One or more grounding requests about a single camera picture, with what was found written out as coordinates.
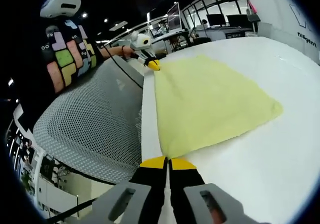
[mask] mesh chair back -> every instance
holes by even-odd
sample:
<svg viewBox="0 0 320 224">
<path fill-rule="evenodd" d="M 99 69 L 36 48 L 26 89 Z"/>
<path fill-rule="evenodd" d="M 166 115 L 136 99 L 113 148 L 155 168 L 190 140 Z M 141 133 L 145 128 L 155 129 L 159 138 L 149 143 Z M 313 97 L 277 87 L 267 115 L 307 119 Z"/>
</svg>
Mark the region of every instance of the mesh chair back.
<svg viewBox="0 0 320 224">
<path fill-rule="evenodd" d="M 117 63 L 141 87 L 143 77 Z M 37 121 L 39 146 L 91 177 L 119 183 L 141 163 L 142 89 L 111 60 L 62 93 Z"/>
</svg>

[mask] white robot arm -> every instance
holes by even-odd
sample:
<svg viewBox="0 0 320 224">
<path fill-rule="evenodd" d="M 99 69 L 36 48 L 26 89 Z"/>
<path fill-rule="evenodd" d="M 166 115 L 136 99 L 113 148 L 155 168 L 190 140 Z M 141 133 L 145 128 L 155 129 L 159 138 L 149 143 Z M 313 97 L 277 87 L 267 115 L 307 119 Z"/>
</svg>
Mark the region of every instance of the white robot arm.
<svg viewBox="0 0 320 224">
<path fill-rule="evenodd" d="M 134 31 L 131 35 L 131 45 L 130 47 L 134 50 L 136 58 L 140 63 L 151 68 L 152 70 L 158 71 L 159 60 L 155 56 L 155 52 L 151 48 L 151 38 L 150 36 Z"/>
</svg>

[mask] desk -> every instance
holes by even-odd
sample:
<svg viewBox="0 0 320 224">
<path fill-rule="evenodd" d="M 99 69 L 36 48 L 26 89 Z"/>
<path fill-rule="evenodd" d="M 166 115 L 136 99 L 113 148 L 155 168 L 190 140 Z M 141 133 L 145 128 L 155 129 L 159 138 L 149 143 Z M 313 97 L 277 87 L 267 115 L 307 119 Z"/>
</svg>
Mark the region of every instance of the desk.
<svg viewBox="0 0 320 224">
<path fill-rule="evenodd" d="M 190 39 L 189 39 L 189 32 L 185 31 L 185 30 L 177 31 L 177 32 L 174 32 L 174 33 L 164 34 L 162 36 L 159 36 L 159 37 L 153 39 L 151 41 L 151 43 L 154 44 L 154 43 L 157 43 L 157 42 L 159 42 L 161 40 L 166 41 L 166 40 L 168 40 L 168 39 L 170 39 L 172 37 L 175 37 L 175 36 L 183 36 L 185 38 L 185 40 L 186 40 L 186 43 L 188 44 L 188 47 L 192 46 L 192 44 L 190 42 Z"/>
<path fill-rule="evenodd" d="M 212 41 L 222 40 L 226 38 L 231 38 L 233 36 L 243 35 L 245 32 L 252 31 L 252 28 L 241 28 L 241 27 L 221 27 L 221 28 L 208 28 L 208 29 L 198 29 L 196 32 L 199 37 L 208 36 Z"/>
<path fill-rule="evenodd" d="M 185 156 L 206 183 L 243 204 L 258 222 L 284 224 L 301 214 L 320 173 L 320 67 L 286 44 L 264 38 L 225 39 L 187 48 L 169 62 L 205 54 L 254 80 L 284 108 L 253 131 Z M 153 71 L 145 74 L 142 161 L 161 156 Z"/>
</svg>

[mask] yellow towel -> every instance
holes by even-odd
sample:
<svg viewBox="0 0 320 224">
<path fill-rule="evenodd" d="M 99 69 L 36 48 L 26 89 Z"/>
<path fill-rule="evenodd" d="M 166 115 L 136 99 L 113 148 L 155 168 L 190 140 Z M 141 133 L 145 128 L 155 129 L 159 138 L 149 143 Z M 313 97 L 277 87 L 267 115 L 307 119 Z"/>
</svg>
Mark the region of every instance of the yellow towel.
<svg viewBox="0 0 320 224">
<path fill-rule="evenodd" d="M 154 75 L 159 140 L 169 158 L 239 136 L 283 112 L 256 83 L 205 56 L 162 64 Z"/>
</svg>

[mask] cable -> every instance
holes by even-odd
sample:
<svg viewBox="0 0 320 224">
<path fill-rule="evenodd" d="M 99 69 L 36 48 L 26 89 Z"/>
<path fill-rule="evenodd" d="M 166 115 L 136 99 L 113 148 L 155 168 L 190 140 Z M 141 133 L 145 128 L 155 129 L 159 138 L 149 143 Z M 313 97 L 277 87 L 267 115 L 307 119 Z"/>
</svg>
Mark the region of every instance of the cable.
<svg viewBox="0 0 320 224">
<path fill-rule="evenodd" d="M 205 26 L 204 26 L 204 23 L 201 21 L 201 23 L 202 23 L 202 26 L 203 26 L 203 29 L 204 29 L 204 32 L 205 32 L 205 35 L 206 35 L 206 37 L 208 38 L 208 34 L 206 33 L 207 31 L 206 31 L 206 28 L 205 28 Z"/>
<path fill-rule="evenodd" d="M 131 79 L 136 85 L 139 86 L 139 88 L 143 89 L 133 78 L 130 77 L 130 75 L 128 75 L 123 68 L 120 67 L 120 65 L 117 63 L 117 61 L 115 60 L 115 58 L 113 58 L 113 56 L 110 54 L 109 50 L 103 46 L 105 48 L 105 50 L 108 52 L 110 58 L 114 61 L 114 63 L 119 67 L 119 69 L 121 69 L 123 71 L 123 73 L 126 74 L 126 76 L 128 76 L 129 79 Z"/>
<path fill-rule="evenodd" d="M 68 217 L 72 216 L 73 214 L 81 211 L 82 209 L 91 206 L 92 203 L 93 203 L 95 200 L 96 200 L 96 198 L 91 199 L 91 200 L 86 201 L 86 202 L 84 202 L 84 203 L 81 203 L 81 204 L 75 206 L 74 208 L 71 208 L 71 209 L 69 209 L 69 210 L 67 210 L 67 211 L 65 211 L 65 212 L 63 212 L 63 213 L 60 213 L 60 214 L 58 214 L 58 215 L 56 215 L 56 216 L 53 216 L 53 217 L 51 217 L 51 218 L 48 218 L 48 219 L 46 220 L 46 223 L 47 223 L 47 224 L 55 224 L 55 223 L 57 223 L 57 222 L 59 222 L 59 221 L 62 221 L 62 220 L 64 220 L 65 218 L 68 218 Z"/>
</svg>

